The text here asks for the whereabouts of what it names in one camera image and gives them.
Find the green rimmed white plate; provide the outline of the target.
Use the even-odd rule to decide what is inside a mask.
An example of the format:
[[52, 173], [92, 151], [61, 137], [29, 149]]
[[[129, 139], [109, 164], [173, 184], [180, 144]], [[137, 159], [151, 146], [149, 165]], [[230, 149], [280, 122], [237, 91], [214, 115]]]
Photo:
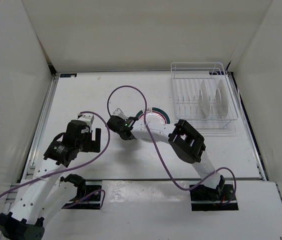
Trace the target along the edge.
[[173, 131], [168, 115], [157, 107], [150, 107], [146, 110], [146, 124], [144, 124], [144, 111], [141, 110], [135, 116], [138, 120], [133, 125], [132, 134], [138, 140], [152, 142], [147, 130], [150, 129], [155, 142], [168, 143], [168, 135]]

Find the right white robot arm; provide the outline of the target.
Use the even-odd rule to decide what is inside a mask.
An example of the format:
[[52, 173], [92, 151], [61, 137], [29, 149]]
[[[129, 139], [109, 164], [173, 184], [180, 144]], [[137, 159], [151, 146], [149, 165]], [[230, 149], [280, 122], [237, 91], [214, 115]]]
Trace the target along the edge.
[[[211, 201], [219, 200], [223, 194], [225, 179], [217, 172], [210, 161], [206, 153], [204, 137], [186, 120], [181, 119], [175, 124], [145, 123], [136, 117], [123, 119], [120, 116], [112, 115], [107, 125], [110, 130], [117, 133], [125, 141], [151, 141], [170, 180], [179, 189], [183, 191], [198, 189], [202, 196]], [[168, 144], [180, 160], [190, 164], [195, 169], [201, 181], [190, 188], [180, 186], [164, 163], [157, 142]]]

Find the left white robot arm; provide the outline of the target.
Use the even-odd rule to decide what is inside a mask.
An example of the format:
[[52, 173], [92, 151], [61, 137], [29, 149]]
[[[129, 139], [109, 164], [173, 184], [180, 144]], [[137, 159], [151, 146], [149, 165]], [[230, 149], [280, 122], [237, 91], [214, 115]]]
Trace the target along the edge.
[[0, 214], [0, 231], [9, 240], [40, 240], [49, 220], [70, 200], [78, 201], [91, 191], [83, 177], [62, 176], [80, 152], [99, 153], [101, 129], [92, 130], [94, 116], [71, 120], [43, 155], [40, 168], [24, 195], [8, 213]]

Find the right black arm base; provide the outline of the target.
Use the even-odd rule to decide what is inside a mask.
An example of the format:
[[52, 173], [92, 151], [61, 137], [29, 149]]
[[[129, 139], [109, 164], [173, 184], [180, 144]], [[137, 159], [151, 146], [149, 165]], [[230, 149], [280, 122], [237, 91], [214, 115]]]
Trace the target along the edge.
[[191, 210], [193, 212], [238, 211], [238, 202], [232, 183], [226, 183], [218, 194], [204, 185], [190, 191]]

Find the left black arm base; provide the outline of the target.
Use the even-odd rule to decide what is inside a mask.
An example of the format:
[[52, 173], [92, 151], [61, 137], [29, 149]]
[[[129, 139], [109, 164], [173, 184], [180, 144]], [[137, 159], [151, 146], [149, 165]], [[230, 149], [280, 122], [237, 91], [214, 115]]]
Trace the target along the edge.
[[100, 210], [105, 201], [106, 191], [100, 184], [87, 184], [78, 187], [77, 195], [67, 202], [64, 210]]

